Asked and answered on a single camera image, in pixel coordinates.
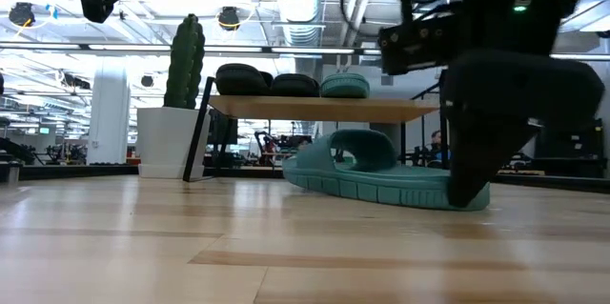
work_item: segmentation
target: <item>wooden floor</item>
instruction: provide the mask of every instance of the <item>wooden floor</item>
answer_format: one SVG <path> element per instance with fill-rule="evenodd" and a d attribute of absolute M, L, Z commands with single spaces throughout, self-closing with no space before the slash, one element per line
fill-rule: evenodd
<path fill-rule="evenodd" d="M 481 213 L 136 176 L 0 190 L 0 303 L 610 303 L 610 196 L 495 185 Z"/>

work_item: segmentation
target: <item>white planter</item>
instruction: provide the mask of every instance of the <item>white planter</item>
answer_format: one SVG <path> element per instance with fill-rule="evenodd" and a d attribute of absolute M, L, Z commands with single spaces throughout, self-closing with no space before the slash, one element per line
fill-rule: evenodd
<path fill-rule="evenodd" d="M 145 178 L 181 179 L 187 163 L 199 110 L 146 108 L 137 110 L 137 146 Z M 210 114 L 206 112 L 191 178 L 203 176 Z"/>

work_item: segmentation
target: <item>cactus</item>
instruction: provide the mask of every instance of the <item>cactus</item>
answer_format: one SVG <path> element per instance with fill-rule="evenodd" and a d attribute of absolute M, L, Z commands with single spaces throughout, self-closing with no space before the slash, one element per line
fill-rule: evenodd
<path fill-rule="evenodd" d="M 194 109 L 203 68 L 204 43 L 201 24 L 194 14 L 189 14 L 178 26 L 172 41 L 172 61 L 164 107 Z"/>

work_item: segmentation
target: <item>potted cactus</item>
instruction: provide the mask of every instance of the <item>potted cactus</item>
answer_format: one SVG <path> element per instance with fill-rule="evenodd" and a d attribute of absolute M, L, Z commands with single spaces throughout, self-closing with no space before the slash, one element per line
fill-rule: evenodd
<path fill-rule="evenodd" d="M 201 24 L 194 14 L 189 14 L 178 26 L 172 41 L 172 62 L 163 108 L 137 111 L 136 152 L 141 158 L 139 173 L 142 177 L 182 177 L 198 114 L 195 99 L 199 95 L 204 44 Z M 206 115 L 199 138 L 203 148 L 209 127 L 210 116 Z M 202 163 L 203 160 L 195 160 L 193 176 L 202 176 Z"/>

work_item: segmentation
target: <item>ceiling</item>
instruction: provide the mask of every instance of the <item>ceiling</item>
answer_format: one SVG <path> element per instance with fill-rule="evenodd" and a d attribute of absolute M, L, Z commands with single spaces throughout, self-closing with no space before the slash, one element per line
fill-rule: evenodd
<path fill-rule="evenodd" d="M 17 2 L 33 4 L 32 11 L 36 21 L 32 29 L 21 30 L 9 20 L 9 12 Z M 598 16 L 591 24 L 580 21 L 578 30 L 592 31 L 604 27 L 610 30 L 610 0 L 603 5 L 600 5 L 601 2 L 603 1 L 582 8 L 583 10 L 593 8 Z M 380 27 L 394 25 L 400 20 L 397 0 L 369 0 L 368 3 L 358 4 L 365 5 L 366 23 L 362 24 L 361 28 L 366 32 L 374 33 Z M 344 43 L 341 40 L 341 33 L 345 29 L 345 24 L 341 18 L 339 0 L 320 0 L 319 5 L 322 14 L 320 21 L 315 23 L 322 33 L 319 46 L 312 47 L 340 47 Z M 218 26 L 216 15 L 223 7 L 238 8 L 242 24 L 237 31 L 224 31 Z M 87 21 L 83 17 L 79 0 L 0 0 L 0 41 L 169 44 L 177 25 L 189 13 L 199 17 L 204 27 L 207 45 L 281 46 L 284 45 L 283 29 L 290 26 L 282 21 L 278 0 L 121 0 L 115 5 L 112 16 L 104 24 Z M 583 48 L 590 47 L 592 33 L 582 34 L 570 29 L 566 29 L 566 32 L 572 35 L 570 38 L 558 39 L 558 48 L 562 51 L 582 51 Z M 371 39 L 354 38 L 358 46 L 369 40 Z M 133 58 L 131 64 L 140 65 L 139 72 L 134 72 L 130 79 L 134 98 L 132 101 L 132 125 L 134 125 L 136 108 L 162 105 L 170 59 L 169 56 L 164 55 L 125 57 Z M 37 111 L 53 110 L 56 115 L 66 119 L 71 114 L 77 113 L 81 115 L 78 119 L 82 123 L 88 123 L 87 114 L 91 112 L 92 97 L 90 90 L 76 89 L 78 94 L 76 96 L 52 96 L 44 93 L 74 91 L 60 81 L 63 73 L 77 76 L 94 86 L 95 58 L 96 56 L 91 54 L 0 50 L 0 69 L 5 75 L 7 91 L 39 94 L 5 98 L 2 110 L 23 111 L 24 108 L 35 108 Z M 250 64 L 271 74 L 295 71 L 295 61 L 291 58 L 206 56 L 202 75 L 214 75 L 220 65 L 230 62 Z M 154 86 L 144 88 L 140 84 L 142 75 L 153 76 Z M 11 119 L 26 118 L 23 115 L 12 115 Z"/>

